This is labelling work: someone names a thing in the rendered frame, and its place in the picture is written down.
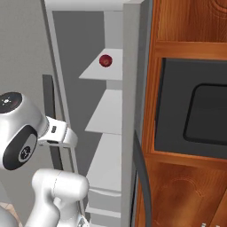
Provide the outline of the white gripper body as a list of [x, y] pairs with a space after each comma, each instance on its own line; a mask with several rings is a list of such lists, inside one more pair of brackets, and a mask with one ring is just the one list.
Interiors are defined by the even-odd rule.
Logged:
[[39, 145], [52, 145], [57, 147], [76, 147], [78, 142], [77, 135], [67, 126], [54, 126], [38, 139]]

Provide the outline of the white freezer shelf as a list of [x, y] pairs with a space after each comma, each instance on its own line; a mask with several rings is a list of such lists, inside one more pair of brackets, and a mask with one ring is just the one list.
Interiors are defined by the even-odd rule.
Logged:
[[[122, 80], [122, 49], [103, 49], [80, 75], [80, 79], [121, 81]], [[113, 62], [109, 67], [99, 64], [102, 55], [109, 55]]]
[[122, 91], [106, 90], [85, 130], [120, 135], [121, 117]]
[[102, 135], [87, 178], [93, 189], [121, 191], [121, 135]]

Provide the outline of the white freezer drawer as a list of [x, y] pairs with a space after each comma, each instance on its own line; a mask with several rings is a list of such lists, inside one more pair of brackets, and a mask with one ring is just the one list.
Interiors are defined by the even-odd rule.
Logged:
[[89, 189], [85, 211], [93, 225], [121, 227], [121, 193]]

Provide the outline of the grey fridge freezer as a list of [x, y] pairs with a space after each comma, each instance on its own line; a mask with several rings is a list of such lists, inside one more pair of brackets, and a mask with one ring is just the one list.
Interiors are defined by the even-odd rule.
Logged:
[[[78, 172], [87, 177], [103, 134], [86, 131], [106, 90], [122, 91], [121, 227], [135, 226], [138, 174], [133, 138], [141, 141], [153, 0], [47, 0], [53, 19]], [[80, 79], [103, 49], [122, 49], [122, 80]]]

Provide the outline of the grey freezer door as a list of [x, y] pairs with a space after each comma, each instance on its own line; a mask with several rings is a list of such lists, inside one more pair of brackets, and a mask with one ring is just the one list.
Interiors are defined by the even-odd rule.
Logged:
[[[69, 128], [71, 128], [70, 123], [70, 117], [68, 112], [68, 106], [67, 106], [67, 96], [66, 96], [66, 90], [65, 90], [65, 84], [63, 80], [63, 74], [62, 74], [62, 68], [60, 63], [60, 57], [59, 57], [59, 47], [57, 42], [57, 36], [55, 31], [55, 25], [54, 25], [54, 19], [53, 19], [53, 12], [52, 10], [48, 9], [47, 6], [47, 0], [41, 0], [42, 8], [43, 8], [43, 16], [44, 16], [44, 22], [46, 27], [46, 33], [48, 37], [48, 43], [50, 47], [50, 53], [51, 53], [51, 62], [53, 66], [54, 71], [54, 82], [56, 84], [58, 95], [59, 95], [59, 104], [61, 108], [62, 118], [67, 123]], [[77, 174], [78, 173], [78, 165], [75, 155], [75, 148], [69, 148], [69, 160], [71, 161], [71, 169]], [[85, 221], [85, 211], [84, 211], [84, 205], [83, 201], [79, 201], [78, 205], [79, 214], [82, 213], [83, 217], [79, 218], [79, 224], [78, 227], [90, 227], [90, 224], [86, 224]]]

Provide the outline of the red apple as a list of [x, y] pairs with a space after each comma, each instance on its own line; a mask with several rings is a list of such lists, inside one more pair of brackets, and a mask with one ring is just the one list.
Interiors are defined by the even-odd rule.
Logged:
[[99, 64], [102, 67], [109, 67], [112, 65], [112, 63], [113, 63], [113, 58], [107, 54], [104, 54], [99, 58]]

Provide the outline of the black built-in oven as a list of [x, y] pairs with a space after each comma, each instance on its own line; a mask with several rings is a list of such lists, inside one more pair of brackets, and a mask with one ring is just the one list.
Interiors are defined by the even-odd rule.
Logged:
[[227, 61], [162, 60], [154, 148], [227, 160]]

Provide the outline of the brown wooden cupboard door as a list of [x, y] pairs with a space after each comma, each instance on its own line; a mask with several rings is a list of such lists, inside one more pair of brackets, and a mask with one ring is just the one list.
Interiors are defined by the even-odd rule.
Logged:
[[227, 187], [227, 173], [162, 162], [147, 166], [153, 227], [209, 225]]
[[227, 0], [160, 0], [158, 39], [227, 43]]

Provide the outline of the brown wooden cabinet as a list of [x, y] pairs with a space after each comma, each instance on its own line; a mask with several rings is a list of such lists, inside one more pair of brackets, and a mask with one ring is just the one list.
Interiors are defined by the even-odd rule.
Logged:
[[[160, 0], [154, 0], [142, 143], [146, 165], [148, 166], [152, 162], [162, 162], [195, 168], [222, 170], [227, 173], [227, 160], [225, 159], [157, 151], [154, 148], [162, 60], [198, 59], [227, 61], [227, 43], [160, 41], [158, 39], [159, 21]], [[209, 225], [203, 223], [200, 227], [227, 227], [227, 187], [211, 223]]]

